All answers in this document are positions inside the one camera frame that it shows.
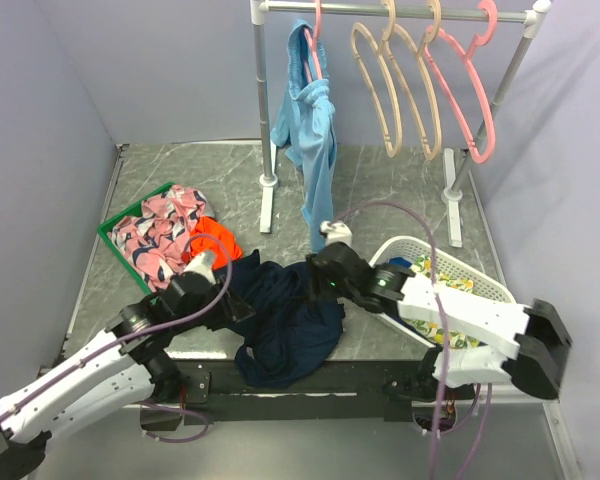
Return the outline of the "navy blue shorts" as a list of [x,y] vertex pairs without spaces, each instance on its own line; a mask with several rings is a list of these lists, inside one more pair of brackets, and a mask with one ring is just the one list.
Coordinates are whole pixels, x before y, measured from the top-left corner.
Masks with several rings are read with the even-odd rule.
[[343,334],[343,305],[309,299],[304,262],[263,262],[254,250],[232,267],[229,290],[253,309],[229,327],[243,338],[234,364],[245,383],[286,388],[321,367]]

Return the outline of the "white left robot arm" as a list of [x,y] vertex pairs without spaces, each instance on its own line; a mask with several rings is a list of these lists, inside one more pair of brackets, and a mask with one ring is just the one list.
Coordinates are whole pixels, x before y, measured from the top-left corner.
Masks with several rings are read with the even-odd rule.
[[0,398],[0,479],[26,477],[53,442],[129,404],[175,398],[183,380],[166,352],[172,339],[253,314],[226,281],[197,273],[124,307],[77,353]]

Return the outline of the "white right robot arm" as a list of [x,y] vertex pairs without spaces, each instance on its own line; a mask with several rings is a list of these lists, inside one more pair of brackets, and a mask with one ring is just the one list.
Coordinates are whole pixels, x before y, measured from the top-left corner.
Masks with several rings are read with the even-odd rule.
[[332,243],[306,259],[313,299],[345,298],[394,323],[418,320],[477,340],[446,351],[432,345],[405,392],[430,400],[437,386],[510,384],[542,400],[559,397],[572,338],[553,304],[503,303],[434,285],[401,265],[371,265],[350,246]]

